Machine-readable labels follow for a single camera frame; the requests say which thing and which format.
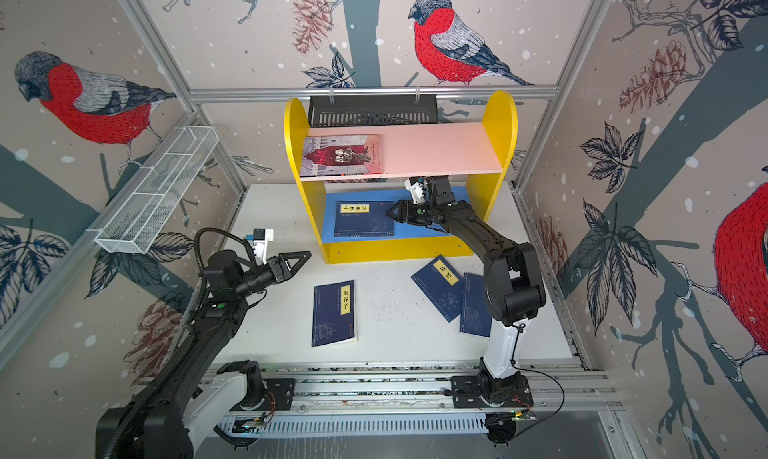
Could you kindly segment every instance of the pink shelf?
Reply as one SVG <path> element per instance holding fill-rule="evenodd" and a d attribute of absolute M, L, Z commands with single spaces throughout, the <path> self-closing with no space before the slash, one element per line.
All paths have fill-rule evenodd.
<path fill-rule="evenodd" d="M 312 128 L 310 136 L 379 134 L 382 174 L 302 177 L 304 181 L 501 173 L 482 123 Z"/>

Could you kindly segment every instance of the black basket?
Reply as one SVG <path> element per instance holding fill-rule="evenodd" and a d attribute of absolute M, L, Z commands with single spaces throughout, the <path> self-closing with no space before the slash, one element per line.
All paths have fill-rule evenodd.
<path fill-rule="evenodd" d="M 390 126 L 393 124 L 437 124 L 437 96 L 414 94 L 392 96 L 312 96 L 307 114 L 312 128 L 339 126 Z"/>

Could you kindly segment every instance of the yellow side panel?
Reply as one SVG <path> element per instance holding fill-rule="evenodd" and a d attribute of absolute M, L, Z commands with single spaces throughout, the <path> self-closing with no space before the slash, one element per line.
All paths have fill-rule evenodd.
<path fill-rule="evenodd" d="M 494 92 L 485 107 L 482 124 L 503 169 L 500 174 L 470 174 L 466 187 L 475 212 L 487 221 L 518 140 L 518 110 L 510 93 Z"/>
<path fill-rule="evenodd" d="M 423 237 L 417 239 L 390 239 L 361 241 L 359 243 L 330 243 L 322 245 L 323 254 L 330 264 L 348 262 L 399 261 L 405 259 L 434 259 L 438 255 L 455 257 L 472 255 L 472 251 L 458 237 Z"/>
<path fill-rule="evenodd" d="M 285 130 L 286 153 L 291 172 L 293 172 L 293 179 L 299 187 L 306 213 L 312 223 L 312 230 L 315 233 L 317 243 L 320 244 L 322 242 L 322 218 L 326 210 L 326 186 L 322 182 L 302 183 L 299 177 L 304 138 L 310 132 L 310 123 L 306 119 L 306 111 L 300 100 L 291 99 L 286 104 L 283 129 Z M 323 259 L 328 262 L 326 250 L 324 248 L 321 250 Z"/>

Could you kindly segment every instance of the book cover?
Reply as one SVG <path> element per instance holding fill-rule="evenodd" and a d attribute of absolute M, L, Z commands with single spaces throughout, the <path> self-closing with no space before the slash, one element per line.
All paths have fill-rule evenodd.
<path fill-rule="evenodd" d="M 462 321 L 458 330 L 467 334 L 491 337 L 491 312 L 485 305 L 485 286 L 481 275 L 464 274 Z"/>
<path fill-rule="evenodd" d="M 418 288 L 448 322 L 462 311 L 464 279 L 439 255 L 411 276 Z"/>
<path fill-rule="evenodd" d="M 299 176 L 380 174 L 381 140 L 377 134 L 304 138 Z"/>
<path fill-rule="evenodd" d="M 356 340 L 355 282 L 315 286 L 312 347 Z"/>
<path fill-rule="evenodd" d="M 395 235 L 395 221 L 386 212 L 395 201 L 337 201 L 334 237 Z"/>

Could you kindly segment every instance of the black mounting plate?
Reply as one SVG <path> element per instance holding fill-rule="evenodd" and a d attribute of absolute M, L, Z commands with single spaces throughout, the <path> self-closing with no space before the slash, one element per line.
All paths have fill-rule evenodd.
<path fill-rule="evenodd" d="M 264 394 L 271 392 L 275 396 L 276 411 L 290 411 L 295 385 L 295 379 L 264 379 Z M 240 403 L 237 403 L 230 411 L 268 411 L 270 409 L 270 402 L 264 397 L 264 400 L 255 409 L 243 409 L 240 407 Z"/>
<path fill-rule="evenodd" d="M 520 376 L 520 386 L 515 392 L 520 402 L 514 399 L 508 399 L 500 405 L 490 405 L 483 400 L 480 394 L 480 385 L 476 376 L 459 375 L 451 377 L 451 396 L 453 397 L 453 406 L 456 409 L 475 409 L 477 407 L 529 407 L 533 406 L 533 397 L 531 388 L 528 386 L 528 379 Z"/>

